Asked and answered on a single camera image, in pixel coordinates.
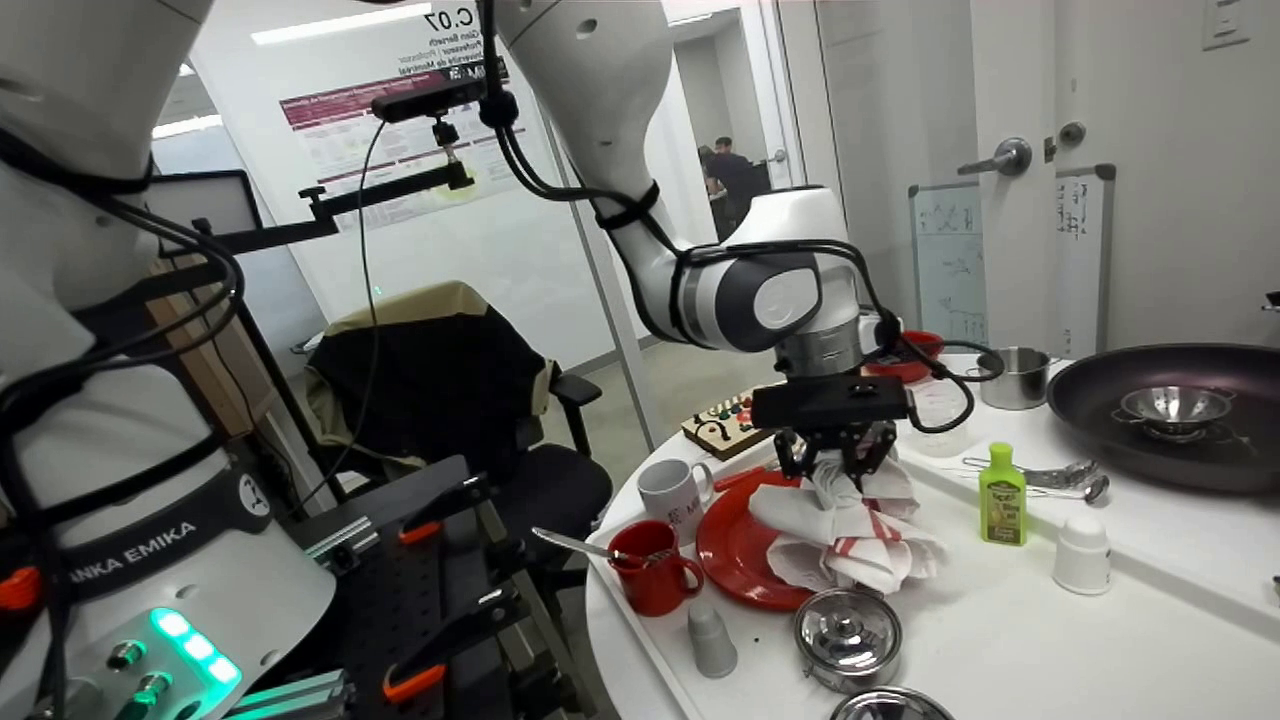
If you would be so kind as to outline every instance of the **black chair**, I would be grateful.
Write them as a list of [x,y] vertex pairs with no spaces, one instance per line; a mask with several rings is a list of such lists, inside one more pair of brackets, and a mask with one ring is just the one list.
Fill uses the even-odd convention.
[[[346,458],[463,454],[496,484],[496,512],[543,597],[554,601],[554,589],[578,585],[578,573],[559,573],[563,550],[547,550],[526,527],[587,537],[613,497],[585,431],[595,383],[530,351],[466,282],[378,302],[374,324],[368,313],[332,324],[310,369],[339,409],[326,424],[343,418],[359,446],[343,446]],[[574,446],[543,444],[547,395],[559,400]]]

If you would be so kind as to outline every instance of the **red cup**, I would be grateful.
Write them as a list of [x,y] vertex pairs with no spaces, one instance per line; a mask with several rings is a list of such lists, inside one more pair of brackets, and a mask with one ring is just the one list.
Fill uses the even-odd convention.
[[666,615],[702,589],[702,573],[680,554],[673,523],[644,520],[613,537],[613,569],[640,615]]

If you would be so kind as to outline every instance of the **table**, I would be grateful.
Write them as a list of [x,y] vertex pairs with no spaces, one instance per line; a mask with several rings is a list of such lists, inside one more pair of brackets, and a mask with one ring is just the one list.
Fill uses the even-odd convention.
[[[1072,452],[1048,409],[981,409],[965,431],[944,439],[905,426],[895,454],[915,481],[925,512],[929,505],[961,512],[971,505],[976,470],[965,454],[996,436],[1027,458]],[[673,436],[644,463],[666,454],[706,458],[684,436]],[[766,444],[713,469],[737,470],[765,458]],[[602,532],[640,516],[631,481],[602,512]],[[1280,573],[1280,505],[1183,497],[1112,470],[1112,501],[1101,516],[1112,532],[1116,589],[1101,601],[1066,597],[1048,578],[1053,537],[1079,508],[1079,501],[1033,501],[1037,541],[1009,554],[976,545],[965,527],[948,527],[956,564],[940,592],[906,601],[919,618],[905,615],[905,622],[929,629],[929,639],[915,639],[915,661],[905,657],[911,665],[905,685],[976,720],[1274,715],[1280,597],[1273,575]],[[702,589],[690,603],[729,601]],[[601,575],[587,578],[587,633],[624,720],[684,715],[689,685],[673,689],[663,680],[673,665],[648,657],[657,645],[635,634],[635,618],[618,615]],[[815,695],[799,667],[779,680],[782,690],[803,685],[794,720],[822,715],[834,702],[834,695]],[[716,702],[700,702],[700,715],[775,715],[765,695],[779,689],[731,685],[731,676],[718,689]]]

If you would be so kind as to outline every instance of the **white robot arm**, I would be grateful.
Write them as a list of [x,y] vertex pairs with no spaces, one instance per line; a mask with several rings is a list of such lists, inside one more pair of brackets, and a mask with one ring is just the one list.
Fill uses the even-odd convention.
[[[301,645],[334,592],[271,520],[248,520],[259,501],[253,481],[221,444],[205,444],[212,426],[171,373],[79,364],[114,364],[94,349],[120,337],[90,337],[77,313],[120,295],[156,263],[156,235],[87,196],[120,191],[120,202],[136,202],[128,183],[147,170],[153,124],[209,3],[0,3],[0,622],[16,633],[26,618],[13,601],[44,606],[22,634],[4,634],[0,715],[140,715],[144,698],[169,715],[198,698],[195,715],[221,715]],[[30,154],[82,191],[41,174]],[[144,493],[87,505],[183,452]],[[248,523],[212,532],[217,516],[180,512],[209,493],[238,501]]]
[[[205,444],[144,493],[111,497],[120,475],[147,475],[209,436],[165,369],[90,373],[114,364],[99,351],[114,344],[99,344],[77,319],[133,286],[156,260],[156,235],[128,213],[133,181],[147,167],[147,130],[209,3],[0,3],[0,481],[8,505],[0,527],[30,541],[8,560],[73,550],[73,569],[41,589],[60,611],[44,611],[19,645],[8,645],[16,653],[4,661],[0,715],[26,715],[30,698],[52,690],[47,676],[60,676],[62,695],[52,715],[114,715],[140,698],[140,689],[156,695],[158,680],[140,685],[156,665],[133,657],[136,634],[169,653],[169,695],[198,695],[198,715],[217,715],[301,645],[334,592],[332,575],[271,520],[253,520],[253,481],[221,446]],[[828,400],[830,383],[819,378],[847,378],[858,364],[864,263],[834,220],[834,201],[819,186],[757,201],[718,249],[680,249],[666,235],[644,170],[644,130],[673,67],[659,0],[500,0],[486,29],[503,37],[554,119],[631,273],[648,326],[700,349],[775,349],[799,395]],[[842,409],[819,412],[819,424],[842,418]],[[838,454],[847,431],[834,426],[828,444]],[[242,505],[248,532],[198,537],[198,516],[165,516],[221,486]],[[180,564],[140,573],[171,546],[183,546]]]
[[657,337],[775,349],[786,374],[854,369],[854,249],[828,186],[758,196],[724,249],[689,253],[663,230],[644,167],[644,130],[673,70],[659,0],[496,0],[496,33],[554,119],[578,183],[644,202],[644,220],[609,196],[595,213]]

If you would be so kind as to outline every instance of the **wire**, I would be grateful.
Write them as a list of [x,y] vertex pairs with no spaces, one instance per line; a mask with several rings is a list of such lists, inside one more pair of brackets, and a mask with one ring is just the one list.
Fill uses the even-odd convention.
[[[373,129],[373,141],[365,146],[365,164],[359,164],[359,191],[368,186],[368,167],[373,167],[373,151],[378,143],[388,124],[374,124]],[[365,276],[365,306],[368,306],[368,330],[373,330],[373,351],[368,351],[368,373],[365,373],[365,390],[359,390],[359,412],[355,412],[355,424],[351,424],[351,436],[365,426],[368,412],[373,412],[373,383],[374,383],[374,358],[385,351],[385,330],[374,324],[374,295],[373,295],[373,263],[368,263],[368,224],[365,224],[365,202],[355,208],[355,256],[359,256],[359,276]],[[324,475],[334,475],[334,469],[351,454],[351,446],[343,446]],[[301,497],[301,505],[308,508],[326,484],[320,481],[317,486],[308,486]]]
[[[242,302],[242,273],[235,263],[233,253],[217,249],[212,239],[205,239],[198,230],[174,224],[174,220],[165,220],[156,213],[144,213],[144,208],[133,208],[124,201],[111,201],[111,196],[82,196],[87,202],[105,208],[109,216],[140,229],[140,230],[153,230],[158,239],[171,239],[180,249],[187,249],[190,256],[205,256],[205,263],[217,263],[223,282],[217,291],[209,291],[209,300],[190,302],[183,314],[158,324],[158,326],[147,326],[133,339],[114,339],[114,344],[99,344],[87,358],[77,358],[82,364],[82,373],[114,373],[114,369],[140,369],[140,364],[158,364],[158,358],[171,358],[171,355],[183,355],[198,344],[209,344],[212,337],[221,337],[235,306]],[[158,351],[140,351],[187,324],[205,319],[205,330],[195,330],[190,339],[183,344],[169,344]]]
[[[484,98],[496,102],[496,98],[503,97],[503,87],[500,87],[500,70],[496,70],[500,65],[496,65],[493,0],[479,0],[479,37],[484,37],[484,79],[486,79],[486,97],[484,97]],[[507,119],[496,124],[496,143],[500,143],[511,174],[515,174],[530,196],[539,196],[539,201],[559,201],[559,202],[571,202],[571,201],[613,201],[613,202],[618,202],[624,213],[635,213],[635,220],[648,216],[648,213],[640,208],[640,201],[631,201],[631,196],[624,196],[624,191],[602,191],[602,186],[551,186],[547,181],[539,181],[539,170],[537,170],[530,159],[522,154],[521,134],[511,130]],[[650,229],[650,235],[674,256],[674,263],[700,268],[700,263],[718,263],[718,260],[724,260],[724,256],[680,253],[680,249],[659,230],[659,224],[648,224],[648,229]],[[737,249],[729,249],[729,256],[782,256],[782,253],[838,256],[838,260],[847,260],[847,263],[858,273],[872,306],[877,306],[880,314],[891,314],[891,319],[895,319],[895,313],[886,313],[883,300],[880,300],[880,291],[877,291],[877,281],[872,281],[872,273],[866,273],[864,253],[854,253],[853,242],[808,239],[808,242],[737,242]],[[956,418],[948,418],[948,424],[940,424],[940,426],[929,426],[915,409],[911,409],[906,418],[911,418],[919,431],[952,431],[952,426],[961,426],[961,424],[971,414],[971,409],[976,409],[971,389],[967,389],[956,373],[948,373],[940,358],[933,358],[929,351],[919,351],[911,339],[905,339],[900,330],[895,330],[895,344],[900,344],[900,349],[891,349],[891,351],[906,351],[906,355],[925,358],[925,369],[929,369],[933,374],[952,378],[952,383],[965,390],[965,412],[961,412]]]

